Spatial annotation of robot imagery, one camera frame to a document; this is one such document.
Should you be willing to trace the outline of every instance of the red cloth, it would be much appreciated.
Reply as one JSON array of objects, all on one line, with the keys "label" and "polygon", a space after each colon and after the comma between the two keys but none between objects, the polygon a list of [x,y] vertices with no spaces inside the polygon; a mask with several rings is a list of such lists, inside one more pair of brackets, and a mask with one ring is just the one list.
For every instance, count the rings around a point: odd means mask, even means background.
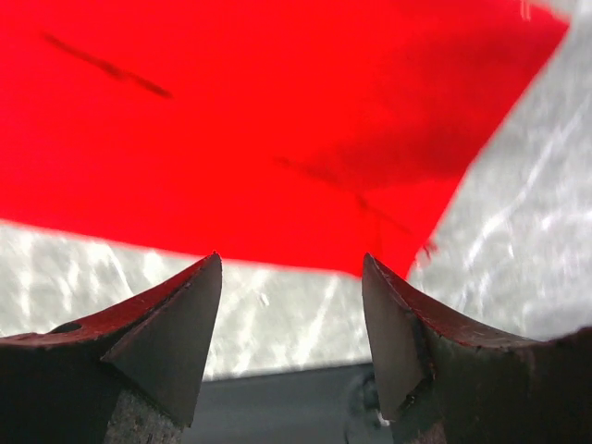
[{"label": "red cloth", "polygon": [[519,0],[7,2],[0,217],[404,275],[567,29]]}]

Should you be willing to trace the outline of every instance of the robotic claw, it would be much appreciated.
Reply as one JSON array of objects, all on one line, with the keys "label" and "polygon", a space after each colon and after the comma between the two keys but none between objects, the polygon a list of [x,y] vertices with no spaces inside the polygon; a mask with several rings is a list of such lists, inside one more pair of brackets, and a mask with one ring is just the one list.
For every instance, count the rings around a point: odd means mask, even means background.
[{"label": "robotic claw", "polygon": [[202,382],[221,287],[214,254],[48,334],[0,339],[0,442],[592,442],[592,328],[516,337],[367,255],[372,363]]}]

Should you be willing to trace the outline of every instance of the red fabric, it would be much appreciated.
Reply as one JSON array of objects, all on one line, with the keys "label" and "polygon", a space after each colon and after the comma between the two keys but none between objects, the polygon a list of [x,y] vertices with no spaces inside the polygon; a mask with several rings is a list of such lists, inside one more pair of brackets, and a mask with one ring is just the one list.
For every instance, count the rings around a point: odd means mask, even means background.
[{"label": "red fabric", "polygon": [[0,217],[405,274],[567,28],[519,0],[7,2]]}]

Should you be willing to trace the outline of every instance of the gray marble countertop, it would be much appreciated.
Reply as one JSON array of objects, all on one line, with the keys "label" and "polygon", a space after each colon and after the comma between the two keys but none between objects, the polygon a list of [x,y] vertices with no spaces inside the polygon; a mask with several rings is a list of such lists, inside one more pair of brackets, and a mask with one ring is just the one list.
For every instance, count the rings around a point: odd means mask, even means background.
[{"label": "gray marble countertop", "polygon": [[[549,2],[570,36],[472,166],[411,282],[532,338],[592,325],[592,1]],[[195,258],[0,224],[0,336],[44,332],[168,278]],[[360,283],[225,264],[206,377],[367,360]]]}]

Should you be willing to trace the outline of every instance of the red towel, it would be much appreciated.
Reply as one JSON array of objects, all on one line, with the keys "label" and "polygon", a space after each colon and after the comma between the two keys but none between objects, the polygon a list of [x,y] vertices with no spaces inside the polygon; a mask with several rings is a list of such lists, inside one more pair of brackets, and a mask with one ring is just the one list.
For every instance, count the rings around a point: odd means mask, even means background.
[{"label": "red towel", "polygon": [[560,43],[520,0],[21,0],[0,12],[0,217],[406,274]]}]

